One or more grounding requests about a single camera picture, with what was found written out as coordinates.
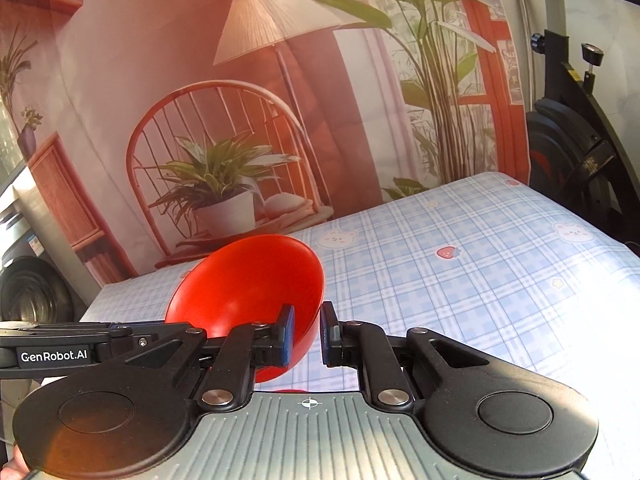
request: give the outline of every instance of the floor lamp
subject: floor lamp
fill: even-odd
[[[273,46],[289,95],[293,113],[302,126],[303,142],[312,174],[325,205],[331,205],[316,154],[296,98],[293,82],[282,55],[282,42],[322,28],[337,28],[361,20],[312,0],[233,0],[218,43],[213,64],[219,64],[254,50]]]

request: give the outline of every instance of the black knob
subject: black knob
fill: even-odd
[[[601,66],[604,52],[589,43],[582,44],[582,58],[592,66]]]
[[[537,52],[538,54],[544,54],[546,52],[544,34],[536,32],[531,37],[531,48],[533,49],[533,52]]]

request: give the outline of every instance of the chair backrest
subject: chair backrest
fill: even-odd
[[[177,218],[177,208],[150,205],[174,184],[163,180],[158,166],[170,160],[187,160],[176,142],[187,137],[201,146],[247,134],[252,145],[268,144],[273,153],[300,158],[273,168],[276,179],[259,183],[262,200],[290,192],[321,205],[313,177],[304,133],[287,104],[259,86],[232,80],[190,84],[160,99],[135,127],[127,147],[127,174],[158,245],[167,256],[175,244],[200,233],[190,212]]]

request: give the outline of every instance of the human hand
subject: human hand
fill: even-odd
[[[22,480],[29,473],[18,446],[14,446],[14,457],[2,467],[0,480]]]

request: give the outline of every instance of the metal screw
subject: metal screw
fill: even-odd
[[[234,394],[226,390],[209,390],[202,394],[202,401],[209,406],[224,406],[234,400]]]
[[[409,394],[402,390],[383,390],[378,394],[378,400],[389,406],[402,406],[409,402]]]

